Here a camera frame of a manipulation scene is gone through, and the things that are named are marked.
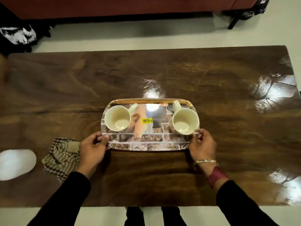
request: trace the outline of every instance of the printed tray design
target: printed tray design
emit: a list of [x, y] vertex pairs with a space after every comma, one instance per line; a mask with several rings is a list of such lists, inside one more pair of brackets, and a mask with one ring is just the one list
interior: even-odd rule
[[[103, 135], [109, 134], [109, 146], [117, 150], [127, 151], [178, 151], [188, 148], [189, 136], [177, 135], [169, 130], [169, 122], [173, 115], [172, 102], [178, 100], [182, 108], [190, 108], [196, 112], [194, 106], [184, 99], [173, 98], [130, 98], [111, 101], [101, 118]], [[104, 116], [109, 108], [122, 105], [130, 108], [134, 103], [139, 108], [133, 115], [135, 126], [127, 133], [119, 133], [107, 128]], [[153, 122], [142, 124], [142, 119], [153, 118]]]

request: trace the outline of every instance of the folded cloth napkin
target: folded cloth napkin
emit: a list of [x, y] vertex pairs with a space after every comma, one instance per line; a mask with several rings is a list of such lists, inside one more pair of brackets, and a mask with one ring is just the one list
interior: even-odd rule
[[42, 159], [44, 171], [56, 175], [58, 180], [63, 183], [68, 175], [77, 168], [79, 147], [79, 141], [56, 137], [48, 155]]

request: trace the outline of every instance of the yellow price sticker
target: yellow price sticker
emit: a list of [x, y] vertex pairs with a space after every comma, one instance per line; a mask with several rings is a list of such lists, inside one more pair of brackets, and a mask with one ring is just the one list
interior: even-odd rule
[[141, 119], [142, 120], [142, 124], [149, 124], [149, 123], [152, 123], [153, 122], [153, 118], [144, 118], [144, 119]]

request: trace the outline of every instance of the red sofa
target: red sofa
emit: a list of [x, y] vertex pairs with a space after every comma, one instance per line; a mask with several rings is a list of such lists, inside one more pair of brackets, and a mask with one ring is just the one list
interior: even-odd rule
[[249, 9], [257, 0], [0, 0], [20, 19]]

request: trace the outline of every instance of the black sleeve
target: black sleeve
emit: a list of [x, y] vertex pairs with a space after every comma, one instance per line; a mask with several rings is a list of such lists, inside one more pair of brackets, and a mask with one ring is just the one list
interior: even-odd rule
[[221, 186], [216, 204], [231, 226], [278, 225], [232, 180]]
[[79, 209], [91, 190], [90, 181], [72, 172], [29, 222], [33, 225], [74, 225]]

